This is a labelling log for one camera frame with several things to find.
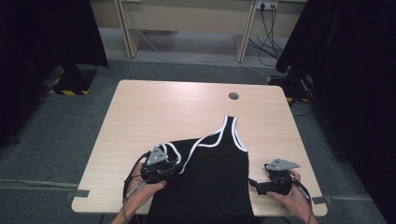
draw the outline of hand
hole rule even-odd
[[[301,182],[301,176],[294,170],[290,170],[290,173]],[[288,195],[281,195],[275,192],[267,192],[267,196],[282,203],[283,207],[286,207],[295,216],[299,217],[304,223],[313,224],[318,223],[314,214],[312,213],[311,206],[306,200],[305,196],[300,190],[293,184],[291,186],[290,193]]]
[[[140,176],[142,165],[142,162],[139,162],[136,165],[136,168],[132,173],[132,176],[136,177],[132,179],[128,186],[127,192],[129,192],[136,185],[137,189],[134,191],[131,197],[126,200],[112,223],[127,223],[134,216],[134,213],[137,211],[137,209],[143,206],[143,204],[145,204],[155,192],[165,187],[166,181],[164,180],[157,184],[146,184]]]

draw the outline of table top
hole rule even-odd
[[[233,100],[230,93],[239,98]],[[248,149],[249,178],[269,181],[262,169],[275,158],[301,165],[296,171],[311,197],[321,192],[302,139],[279,87],[167,81],[123,80],[116,89],[93,147],[72,208],[81,213],[118,213],[123,181],[134,163],[158,143],[199,138],[217,130],[224,116],[237,118],[236,129]],[[255,216],[290,216],[281,205],[249,188]],[[137,214],[149,211],[148,201]],[[313,204],[316,216],[326,204]]]

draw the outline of electrical outlet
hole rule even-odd
[[[276,10],[278,0],[258,0],[256,8],[262,10],[262,4],[265,4],[264,10]]]

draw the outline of hole in table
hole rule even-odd
[[[239,99],[239,94],[236,92],[230,92],[230,94],[228,94],[228,97],[230,97],[230,99],[232,100],[237,100]]]

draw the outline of finger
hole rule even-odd
[[[134,172],[132,173],[132,176],[140,175],[140,171],[142,170],[142,165],[143,165],[143,162],[139,162],[136,165],[136,167],[134,168]]]
[[[272,191],[268,191],[267,196],[280,202],[280,203],[283,203],[285,201],[285,197],[283,195],[272,192]]]
[[[158,190],[163,189],[165,186],[166,186],[166,181],[164,181],[164,180],[159,182],[159,183],[157,183],[157,184],[150,184],[149,185],[150,190],[152,191],[152,193],[155,193]]]
[[[299,182],[301,182],[301,175],[294,170],[289,170],[290,173],[296,178]]]

